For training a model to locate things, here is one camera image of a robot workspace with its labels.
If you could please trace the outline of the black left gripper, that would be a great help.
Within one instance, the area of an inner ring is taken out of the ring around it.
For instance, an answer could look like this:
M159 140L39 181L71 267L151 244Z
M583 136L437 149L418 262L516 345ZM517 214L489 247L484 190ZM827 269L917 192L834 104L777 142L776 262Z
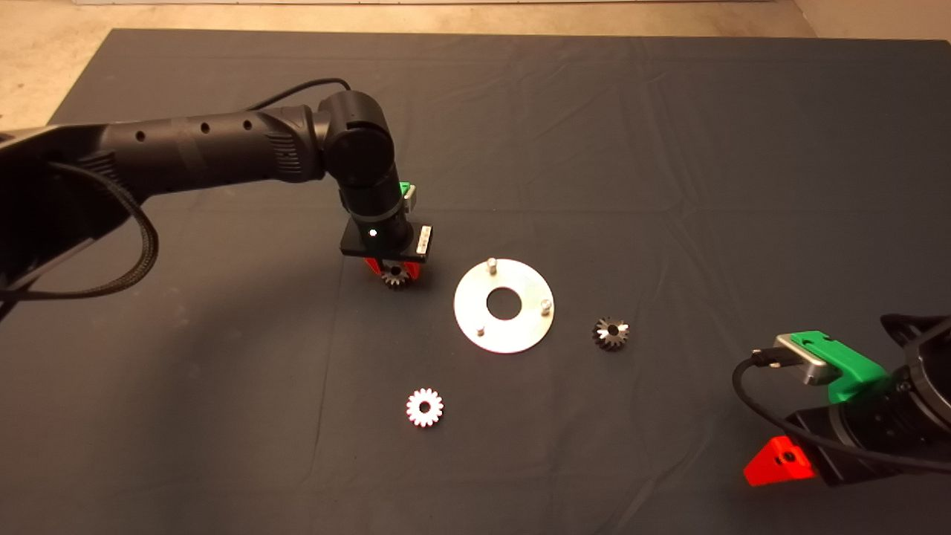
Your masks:
M380 260L404 262L407 282L415 282L421 274L421 264L430 256L432 226L410 222L403 216L393 216L380 222L348 221L340 241L340 252L345 256L363 257L364 263L380 276Z

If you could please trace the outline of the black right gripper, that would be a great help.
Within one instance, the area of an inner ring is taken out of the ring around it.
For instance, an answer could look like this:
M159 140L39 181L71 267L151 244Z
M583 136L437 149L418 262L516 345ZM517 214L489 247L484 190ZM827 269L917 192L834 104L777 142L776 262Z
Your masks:
M843 446L920 459L929 456L929 409L911 392L884 389L862 394L849 402L795 411L787 421ZM787 436L771 438L744 467L751 487L814 479L816 473L829 487L838 487L923 471L871 463Z

